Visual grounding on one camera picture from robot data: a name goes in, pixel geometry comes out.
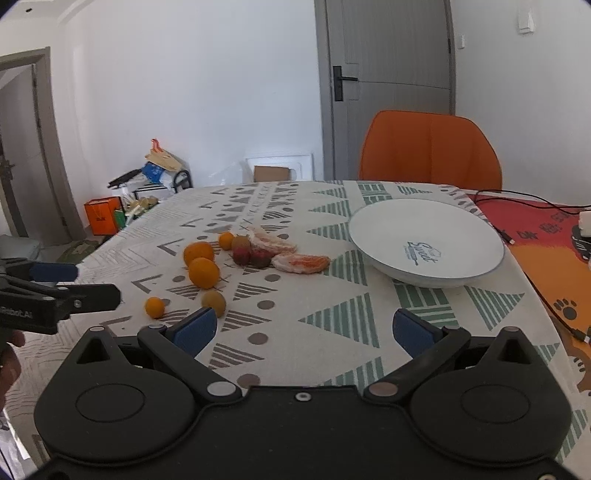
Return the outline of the person's left hand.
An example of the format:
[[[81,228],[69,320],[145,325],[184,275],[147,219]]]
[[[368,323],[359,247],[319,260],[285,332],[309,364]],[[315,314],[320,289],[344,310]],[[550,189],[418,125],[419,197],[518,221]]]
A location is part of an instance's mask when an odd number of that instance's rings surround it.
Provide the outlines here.
[[[7,344],[1,352],[1,378],[0,378],[0,409],[6,405],[6,396],[21,375],[21,364],[14,348],[25,345],[25,335],[22,331],[13,331]]]

